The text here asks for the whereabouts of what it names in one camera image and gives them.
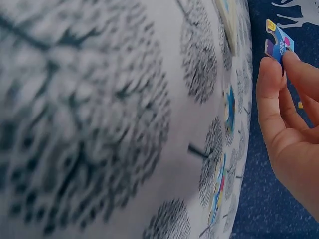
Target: tree print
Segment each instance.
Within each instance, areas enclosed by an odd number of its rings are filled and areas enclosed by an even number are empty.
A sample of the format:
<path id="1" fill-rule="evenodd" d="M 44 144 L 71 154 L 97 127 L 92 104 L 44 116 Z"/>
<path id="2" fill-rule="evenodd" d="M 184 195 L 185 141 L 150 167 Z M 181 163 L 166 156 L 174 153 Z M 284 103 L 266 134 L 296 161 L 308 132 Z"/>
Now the tree print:
<path id="1" fill-rule="evenodd" d="M 223 218 L 227 217 L 225 227 L 224 227 L 224 232 L 232 228 L 235 221 L 236 212 L 237 212 L 237 199 L 235 194 L 233 194 L 230 201 L 229 211 L 226 215 L 223 216 Z"/>
<path id="2" fill-rule="evenodd" d="M 238 159 L 242 159 L 245 154 L 245 147 L 246 147 L 246 135 L 245 135 L 245 127 L 243 122 L 241 122 L 240 130 L 238 131 L 240 138 L 239 138 L 239 149 L 238 149 Z"/>
<path id="3" fill-rule="evenodd" d="M 225 141 L 226 141 L 226 145 L 228 146 L 228 147 L 230 147 L 231 146 L 231 144 L 233 143 L 233 139 L 234 139 L 234 133 L 233 132 L 231 132 L 230 130 L 226 130 L 226 136 L 225 136 Z"/>
<path id="4" fill-rule="evenodd" d="M 244 80 L 243 72 L 240 69 L 237 69 L 237 102 L 238 102 L 238 112 L 241 113 L 243 110 L 243 98 L 244 98 Z"/>
<path id="5" fill-rule="evenodd" d="M 188 94 L 205 103 L 213 94 L 217 77 L 213 34 L 201 0 L 176 0 L 184 15 L 181 31 L 182 67 Z"/>
<path id="6" fill-rule="evenodd" d="M 107 222 L 151 177 L 167 141 L 154 23 L 137 0 L 19 3 L 27 11 L 6 1 L 0 16 L 8 213 L 44 236 L 85 229 L 98 214 Z"/>
<path id="7" fill-rule="evenodd" d="M 239 39 L 240 40 L 240 46 L 244 46 L 246 45 L 245 39 L 244 39 L 244 27 L 243 27 L 243 22 L 242 22 L 242 16 L 240 15 L 241 13 L 239 13 L 237 15 L 238 21 L 237 21 L 237 27 L 238 27 L 238 31 L 239 31 Z"/>
<path id="8" fill-rule="evenodd" d="M 247 70 L 248 70 L 247 62 L 244 61 L 242 80 L 243 80 L 243 89 L 244 89 L 245 95 L 251 93 L 251 79 L 248 76 Z"/>
<path id="9" fill-rule="evenodd" d="M 216 117 L 209 127 L 205 150 L 202 151 L 193 144 L 188 146 L 188 152 L 200 157 L 203 161 L 199 180 L 199 196 L 203 207 L 208 205 L 209 196 L 215 179 L 216 165 L 221 161 L 222 151 L 222 126 L 220 119 Z"/>
<path id="10" fill-rule="evenodd" d="M 244 111 L 245 111 L 246 114 L 247 114 L 247 128 L 248 128 L 248 130 L 249 130 L 249 127 L 250 127 L 250 117 L 251 117 L 251 101 L 248 102 L 247 108 L 244 107 Z"/>
<path id="11" fill-rule="evenodd" d="M 230 166 L 226 174 L 226 182 L 225 182 L 225 199 L 226 200 L 228 200 L 231 194 L 233 193 L 237 160 L 238 160 L 238 152 L 237 150 L 233 149 L 230 156 Z"/>
<path id="12" fill-rule="evenodd" d="M 164 202 L 143 231 L 143 239 L 188 239 L 190 222 L 184 201 Z"/>
<path id="13" fill-rule="evenodd" d="M 219 46 L 223 55 L 224 68 L 226 71 L 229 71 L 232 66 L 232 54 L 230 52 L 229 45 L 226 39 L 225 28 L 221 16 L 219 16 L 218 35 Z"/>
<path id="14" fill-rule="evenodd" d="M 249 72 L 248 73 L 249 77 L 251 77 L 253 74 L 253 53 L 252 53 L 251 45 L 250 45 L 249 51 L 246 54 L 246 63 L 247 63 L 247 69 Z"/>

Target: hand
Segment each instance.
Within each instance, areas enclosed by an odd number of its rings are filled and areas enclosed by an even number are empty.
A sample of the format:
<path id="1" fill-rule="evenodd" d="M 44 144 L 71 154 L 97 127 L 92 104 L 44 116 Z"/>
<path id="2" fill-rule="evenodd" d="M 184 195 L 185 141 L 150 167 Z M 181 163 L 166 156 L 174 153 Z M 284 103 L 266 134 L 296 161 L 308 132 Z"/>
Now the hand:
<path id="1" fill-rule="evenodd" d="M 262 59 L 256 88 L 258 120 L 279 181 L 319 221 L 319 69 L 287 52 L 280 64 Z M 287 77 L 296 87 L 314 128 L 296 112 Z"/>

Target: blue floor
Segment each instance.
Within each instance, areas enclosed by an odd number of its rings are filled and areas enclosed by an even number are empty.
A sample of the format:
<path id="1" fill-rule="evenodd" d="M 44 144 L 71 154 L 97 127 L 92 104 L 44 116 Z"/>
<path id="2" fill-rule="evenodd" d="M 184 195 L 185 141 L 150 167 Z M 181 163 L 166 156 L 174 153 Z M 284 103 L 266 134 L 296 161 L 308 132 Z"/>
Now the blue floor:
<path id="1" fill-rule="evenodd" d="M 255 98 L 259 62 L 264 57 L 265 39 L 268 37 L 266 19 L 291 24 L 291 21 L 278 18 L 276 14 L 300 17 L 301 8 L 274 7 L 270 0 L 248 0 L 248 3 L 253 41 L 253 102 L 246 171 L 232 239 L 318 239 L 318 224 L 273 174 L 258 125 Z M 295 41 L 295 51 L 300 58 L 318 67 L 319 27 L 306 23 L 302 28 L 287 28 L 285 32 Z M 289 88 L 297 105 L 298 94 L 292 85 Z M 310 123 L 303 110 L 299 113 Z"/>

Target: jigsaw puzzle piece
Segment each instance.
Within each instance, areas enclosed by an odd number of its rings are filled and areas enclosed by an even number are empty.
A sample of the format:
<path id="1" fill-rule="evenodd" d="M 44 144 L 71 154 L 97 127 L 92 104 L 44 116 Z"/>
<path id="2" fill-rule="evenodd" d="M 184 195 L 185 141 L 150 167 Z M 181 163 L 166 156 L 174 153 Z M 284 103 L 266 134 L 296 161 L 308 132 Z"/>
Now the jigsaw puzzle piece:
<path id="1" fill-rule="evenodd" d="M 294 52 L 295 42 L 269 19 L 266 21 L 266 31 L 273 35 L 276 43 L 266 39 L 265 54 L 278 61 L 283 68 L 283 55 L 288 50 Z"/>

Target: white animal print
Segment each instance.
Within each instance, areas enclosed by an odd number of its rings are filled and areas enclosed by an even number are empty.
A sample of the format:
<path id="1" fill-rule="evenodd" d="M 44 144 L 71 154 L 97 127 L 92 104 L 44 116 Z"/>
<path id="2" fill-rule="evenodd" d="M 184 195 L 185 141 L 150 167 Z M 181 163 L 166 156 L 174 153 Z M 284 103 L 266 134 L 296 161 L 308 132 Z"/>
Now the white animal print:
<path id="1" fill-rule="evenodd" d="M 282 5 L 271 3 L 273 6 L 277 7 L 293 7 L 300 6 L 301 14 L 303 17 L 288 17 L 277 14 L 277 17 L 288 19 L 294 21 L 293 24 L 281 25 L 278 24 L 280 28 L 289 27 L 302 27 L 304 23 L 311 23 L 313 25 L 319 26 L 319 0 L 292 0 L 286 3 L 288 0 L 282 0 Z"/>

